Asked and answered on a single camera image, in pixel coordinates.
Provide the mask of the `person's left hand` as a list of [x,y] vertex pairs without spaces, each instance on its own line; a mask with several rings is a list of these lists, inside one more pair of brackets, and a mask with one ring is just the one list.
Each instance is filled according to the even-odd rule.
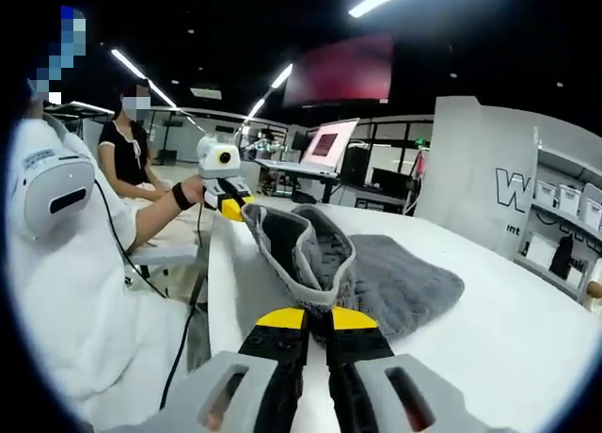
[[199,175],[181,181],[182,193],[190,204],[204,203],[204,184]]

